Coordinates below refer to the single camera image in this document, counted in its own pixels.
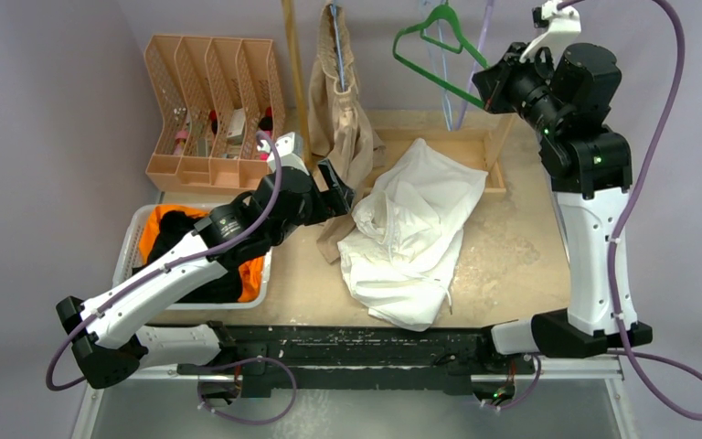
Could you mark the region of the white plastic perforated basket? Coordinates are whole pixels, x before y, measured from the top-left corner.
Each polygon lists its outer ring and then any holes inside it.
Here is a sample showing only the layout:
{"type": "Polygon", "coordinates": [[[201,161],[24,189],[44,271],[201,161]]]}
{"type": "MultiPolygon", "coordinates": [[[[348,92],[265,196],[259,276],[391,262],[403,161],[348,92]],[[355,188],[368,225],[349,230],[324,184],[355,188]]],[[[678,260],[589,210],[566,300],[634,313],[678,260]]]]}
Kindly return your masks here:
{"type": "MultiPolygon", "coordinates": [[[[120,256],[115,267],[114,276],[112,278],[112,285],[117,286],[123,283],[125,280],[130,278],[131,269],[135,266],[140,266],[142,264],[142,255],[138,250],[138,242],[142,236],[144,230],[145,222],[154,208],[158,206],[168,207],[175,204],[153,204],[146,205],[133,214],[130,226],[125,233],[125,238],[122,243],[120,256]]],[[[203,210],[208,213],[214,205],[203,204],[203,203],[190,203],[184,206],[193,209],[203,210]]],[[[226,304],[186,304],[186,303],[175,303],[168,307],[168,310],[172,311],[219,311],[219,310],[244,310],[252,309],[254,307],[262,304],[267,295],[269,288],[269,281],[271,279],[271,259],[272,251],[269,251],[265,256],[260,257],[261,263],[257,265],[254,262],[247,262],[239,270],[240,274],[243,274],[243,290],[245,301],[238,301],[237,303],[226,303],[226,304]]]]}

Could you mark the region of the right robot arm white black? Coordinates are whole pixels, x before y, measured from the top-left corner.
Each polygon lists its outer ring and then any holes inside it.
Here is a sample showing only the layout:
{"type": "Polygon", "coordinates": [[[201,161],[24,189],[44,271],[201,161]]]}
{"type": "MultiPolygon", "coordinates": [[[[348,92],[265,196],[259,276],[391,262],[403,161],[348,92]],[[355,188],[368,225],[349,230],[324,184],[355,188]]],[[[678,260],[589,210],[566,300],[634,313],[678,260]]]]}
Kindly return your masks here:
{"type": "Polygon", "coordinates": [[[631,197],[631,148],[605,122],[622,81],[615,55],[591,43],[569,45],[560,59],[548,48],[524,59],[514,42],[473,84],[484,109],[516,114],[535,132],[539,157],[563,218],[569,259],[564,309],[485,329],[479,365],[497,372],[513,355],[584,359],[613,348],[644,346],[652,328],[634,309],[620,231],[631,197]]]}

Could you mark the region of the lilac plastic hanger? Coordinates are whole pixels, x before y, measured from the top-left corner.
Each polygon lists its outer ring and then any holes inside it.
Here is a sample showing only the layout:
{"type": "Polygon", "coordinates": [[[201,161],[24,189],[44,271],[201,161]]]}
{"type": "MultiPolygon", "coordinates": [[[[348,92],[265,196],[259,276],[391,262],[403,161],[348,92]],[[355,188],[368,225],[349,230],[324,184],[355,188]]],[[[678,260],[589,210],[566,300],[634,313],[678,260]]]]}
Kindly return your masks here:
{"type": "MultiPolygon", "coordinates": [[[[492,22],[494,8],[495,8],[495,0],[487,0],[486,5],[485,5],[485,9],[484,9],[484,19],[483,19],[481,31],[480,31],[477,43],[475,45],[476,50],[480,53],[483,53],[483,51],[484,51],[484,45],[485,45],[488,29],[489,29],[491,22],[492,22]]],[[[466,85],[464,87],[465,92],[469,93],[471,91],[471,88],[473,87],[472,77],[473,77],[474,73],[480,71],[481,69],[482,69],[482,66],[477,61],[475,61],[472,65],[470,73],[468,74],[468,77],[467,77],[467,82],[466,82],[466,85]]],[[[469,102],[466,100],[463,100],[461,103],[461,106],[460,106],[458,119],[453,123],[453,126],[452,126],[452,129],[454,131],[458,131],[459,129],[462,128],[465,115],[468,111],[468,107],[469,107],[469,102]]]]}

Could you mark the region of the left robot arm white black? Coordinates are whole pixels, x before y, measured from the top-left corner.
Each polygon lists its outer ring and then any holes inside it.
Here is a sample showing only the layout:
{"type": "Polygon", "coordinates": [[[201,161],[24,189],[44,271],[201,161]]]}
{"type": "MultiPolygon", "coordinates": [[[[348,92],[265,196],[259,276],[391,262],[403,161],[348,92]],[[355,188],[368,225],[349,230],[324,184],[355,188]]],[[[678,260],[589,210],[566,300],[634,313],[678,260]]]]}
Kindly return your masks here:
{"type": "Polygon", "coordinates": [[[326,184],[297,167],[278,166],[257,188],[213,208],[156,261],[109,291],[56,305],[67,337],[50,361],[46,384],[53,391],[59,357],[69,349],[94,389],[118,384],[137,370],[187,364],[223,374],[233,368],[236,349],[220,324],[152,327],[150,321],[196,289],[266,255],[295,229],[349,213],[356,192],[323,159],[326,184]]]}

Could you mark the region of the orange shorts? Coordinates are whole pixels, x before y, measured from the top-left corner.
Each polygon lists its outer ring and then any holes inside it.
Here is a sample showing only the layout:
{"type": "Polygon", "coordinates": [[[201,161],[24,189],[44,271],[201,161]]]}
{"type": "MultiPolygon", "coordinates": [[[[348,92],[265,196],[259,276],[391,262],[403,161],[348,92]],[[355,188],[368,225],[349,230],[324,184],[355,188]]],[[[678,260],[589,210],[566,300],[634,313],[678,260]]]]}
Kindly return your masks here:
{"type": "MultiPolygon", "coordinates": [[[[139,273],[148,264],[162,257],[177,245],[184,235],[202,217],[207,209],[195,209],[181,205],[158,205],[151,209],[146,218],[142,236],[138,242],[141,264],[131,269],[131,274],[139,273]]],[[[260,296],[264,258],[259,257],[243,263],[236,273],[199,286],[179,300],[187,304],[230,304],[250,303],[260,296]]]]}

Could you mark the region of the white shorts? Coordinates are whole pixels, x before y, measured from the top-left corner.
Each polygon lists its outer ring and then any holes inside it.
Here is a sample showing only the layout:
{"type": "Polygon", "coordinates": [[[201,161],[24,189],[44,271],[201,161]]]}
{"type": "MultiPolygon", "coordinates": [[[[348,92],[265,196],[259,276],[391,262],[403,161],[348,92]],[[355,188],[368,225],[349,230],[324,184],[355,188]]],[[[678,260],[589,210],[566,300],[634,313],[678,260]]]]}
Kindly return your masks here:
{"type": "Polygon", "coordinates": [[[352,212],[355,229],[338,242],[342,278],[370,316],[424,331],[443,305],[458,262],[463,226],[485,190],[487,172],[425,169],[402,156],[352,212]]]}

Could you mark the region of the light blue hanger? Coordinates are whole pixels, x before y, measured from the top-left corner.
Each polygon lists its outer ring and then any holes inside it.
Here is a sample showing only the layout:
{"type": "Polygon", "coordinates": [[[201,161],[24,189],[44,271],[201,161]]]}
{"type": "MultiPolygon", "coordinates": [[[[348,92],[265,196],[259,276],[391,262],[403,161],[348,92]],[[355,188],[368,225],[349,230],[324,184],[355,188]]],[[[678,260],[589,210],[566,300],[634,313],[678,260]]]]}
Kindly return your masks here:
{"type": "MultiPolygon", "coordinates": [[[[436,5],[442,5],[444,1],[420,0],[418,9],[423,18],[427,18],[431,10],[436,5]]],[[[427,44],[427,53],[431,63],[432,73],[441,74],[443,80],[448,80],[447,59],[444,50],[431,44],[427,44]]],[[[446,90],[441,92],[441,108],[447,130],[452,131],[453,111],[449,93],[446,90]]]]}

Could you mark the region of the black shorts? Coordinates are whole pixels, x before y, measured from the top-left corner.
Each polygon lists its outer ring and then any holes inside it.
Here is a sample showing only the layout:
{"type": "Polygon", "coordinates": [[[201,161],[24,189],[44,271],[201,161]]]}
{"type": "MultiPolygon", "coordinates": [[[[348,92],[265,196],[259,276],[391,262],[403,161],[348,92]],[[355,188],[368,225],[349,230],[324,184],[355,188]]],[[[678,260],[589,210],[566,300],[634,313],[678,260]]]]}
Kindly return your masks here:
{"type": "MultiPolygon", "coordinates": [[[[149,214],[138,242],[142,264],[131,269],[131,275],[139,273],[176,246],[181,239],[194,229],[195,223],[206,212],[184,206],[158,206],[149,214]]],[[[237,303],[242,297],[243,286],[240,275],[227,273],[196,288],[178,300],[186,304],[226,304],[237,303]]]]}

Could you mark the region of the green hanger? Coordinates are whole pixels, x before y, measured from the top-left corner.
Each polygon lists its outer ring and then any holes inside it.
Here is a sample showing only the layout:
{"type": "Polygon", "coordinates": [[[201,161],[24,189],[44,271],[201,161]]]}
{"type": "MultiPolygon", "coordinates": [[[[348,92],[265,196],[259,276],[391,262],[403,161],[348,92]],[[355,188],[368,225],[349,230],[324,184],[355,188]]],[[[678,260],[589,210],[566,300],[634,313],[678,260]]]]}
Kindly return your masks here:
{"type": "Polygon", "coordinates": [[[486,57],[477,48],[476,44],[470,42],[467,37],[463,34],[463,27],[461,25],[460,18],[458,17],[456,11],[449,5],[448,2],[436,5],[429,14],[419,23],[411,25],[409,27],[404,27],[400,29],[396,36],[394,37],[391,54],[393,58],[400,64],[404,65],[408,69],[414,71],[422,78],[436,84],[444,91],[452,93],[453,95],[462,98],[465,102],[471,105],[483,109],[484,102],[475,95],[472,95],[466,90],[466,87],[459,87],[453,83],[450,83],[444,77],[438,76],[431,71],[424,69],[422,66],[416,64],[411,59],[405,58],[399,52],[400,41],[408,35],[417,34],[419,39],[423,41],[427,46],[432,46],[438,48],[441,54],[446,52],[455,55],[461,55],[463,53],[468,54],[473,61],[475,61],[478,66],[484,70],[489,67],[489,63],[486,57]],[[431,37],[428,34],[428,30],[433,26],[438,26],[441,22],[444,22],[450,29],[451,33],[455,37],[456,44],[451,45],[444,40],[440,40],[438,37],[431,37]]]}

